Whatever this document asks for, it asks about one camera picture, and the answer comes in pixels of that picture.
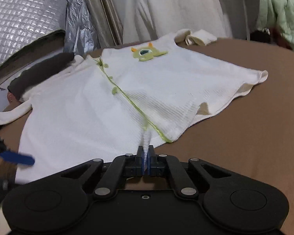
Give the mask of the white baby garment green trim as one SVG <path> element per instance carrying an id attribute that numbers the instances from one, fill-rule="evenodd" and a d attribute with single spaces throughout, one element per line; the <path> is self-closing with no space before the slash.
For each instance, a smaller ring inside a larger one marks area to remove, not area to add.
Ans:
<path id="1" fill-rule="evenodd" d="M 110 162 L 141 145 L 174 142 L 267 79 L 267 71 L 179 47 L 189 37 L 183 29 L 105 49 L 98 58 L 76 56 L 24 93 L 18 107 L 0 112 L 0 125 L 28 115 L 18 150 L 35 163 L 18 168 L 16 180 L 35 181 L 94 158 Z"/>

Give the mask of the dark clothes pile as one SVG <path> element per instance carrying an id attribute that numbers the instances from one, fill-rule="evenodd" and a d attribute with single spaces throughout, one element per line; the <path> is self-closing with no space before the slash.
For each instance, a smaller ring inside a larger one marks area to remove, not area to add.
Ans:
<path id="1" fill-rule="evenodd" d="M 262 43 L 277 45 L 289 50 L 292 50 L 290 43 L 281 36 L 275 28 L 256 30 L 250 34 L 250 40 Z"/>

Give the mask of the small folded cream cloth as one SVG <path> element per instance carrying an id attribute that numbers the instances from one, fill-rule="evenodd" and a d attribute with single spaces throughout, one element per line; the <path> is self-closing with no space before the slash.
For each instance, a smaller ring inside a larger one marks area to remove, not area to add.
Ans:
<path id="1" fill-rule="evenodd" d="M 216 41 L 217 41 L 216 36 L 214 36 L 213 34 L 203 29 L 197 32 L 190 32 L 185 38 L 185 42 L 188 46 L 190 45 L 207 46 Z"/>

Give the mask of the white hanging curtain cloth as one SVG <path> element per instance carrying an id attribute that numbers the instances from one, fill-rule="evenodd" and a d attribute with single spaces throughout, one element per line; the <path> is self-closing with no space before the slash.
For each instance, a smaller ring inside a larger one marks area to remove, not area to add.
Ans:
<path id="1" fill-rule="evenodd" d="M 201 29 L 232 37 L 221 0 L 112 0 L 122 24 L 122 42 L 155 40 L 171 32 Z"/>

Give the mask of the light green quilted blanket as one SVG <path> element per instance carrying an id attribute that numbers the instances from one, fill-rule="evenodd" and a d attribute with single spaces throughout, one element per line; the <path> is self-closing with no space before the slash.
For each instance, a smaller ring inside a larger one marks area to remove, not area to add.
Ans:
<path id="1" fill-rule="evenodd" d="M 276 29 L 294 50 L 294 0 L 260 0 L 256 29 Z"/>

